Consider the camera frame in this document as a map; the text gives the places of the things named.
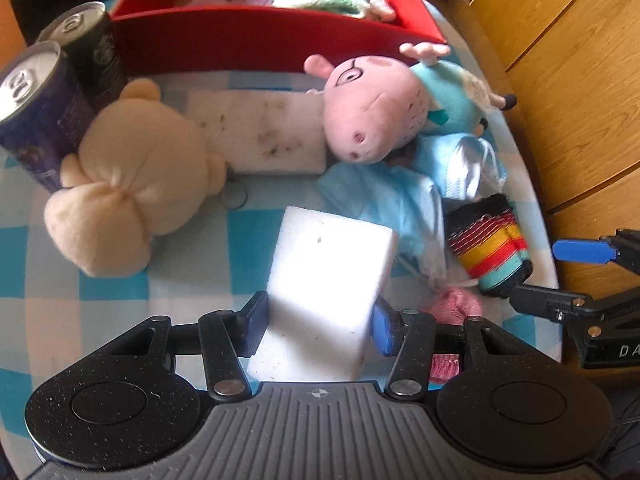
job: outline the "white sponge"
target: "white sponge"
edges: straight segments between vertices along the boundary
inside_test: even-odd
[[[186,115],[240,174],[322,174],[326,144],[320,94],[191,90]]]
[[[353,381],[396,252],[380,225],[288,207],[269,276],[270,323],[248,371],[260,381]]]

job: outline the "pink pig plush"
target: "pink pig plush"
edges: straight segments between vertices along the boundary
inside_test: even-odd
[[[447,45],[405,43],[400,52],[420,63],[360,56],[334,67],[319,54],[305,61],[305,72],[327,79],[324,130],[341,160],[378,162],[429,130],[481,134],[482,116],[492,105],[515,105],[515,96],[492,94],[467,70],[440,60],[450,53]]]

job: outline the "teddy bear ear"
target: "teddy bear ear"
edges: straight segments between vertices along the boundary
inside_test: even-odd
[[[120,92],[120,99],[147,99],[159,101],[161,98],[160,87],[151,79],[134,79]]]
[[[91,179],[86,176],[80,165],[80,159],[75,153],[69,153],[60,164],[60,181],[62,187],[77,187],[90,184]]]
[[[209,196],[217,195],[226,183],[227,167],[225,161],[217,153],[208,153],[207,169],[209,170],[207,194]]]

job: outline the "metal ring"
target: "metal ring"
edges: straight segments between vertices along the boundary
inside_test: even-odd
[[[236,207],[229,207],[225,203],[225,199],[224,199],[224,193],[226,190],[228,190],[229,185],[231,184],[238,184],[238,186],[240,186],[242,191],[244,192],[244,198],[242,199],[242,202],[240,203],[239,206],[236,206]],[[226,186],[222,189],[222,192],[220,192],[220,203],[222,204],[222,207],[224,207],[227,211],[237,211],[238,209],[242,209],[248,201],[249,201],[249,187],[245,182],[237,179],[236,174],[231,170],[231,168],[229,168],[226,172]]]

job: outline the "red tray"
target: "red tray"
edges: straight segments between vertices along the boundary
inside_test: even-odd
[[[444,37],[421,0],[387,0],[393,23],[275,7],[174,7],[175,0],[121,0],[116,42],[131,75],[206,70],[301,72],[310,54],[338,63],[375,54],[402,59],[405,41]]]

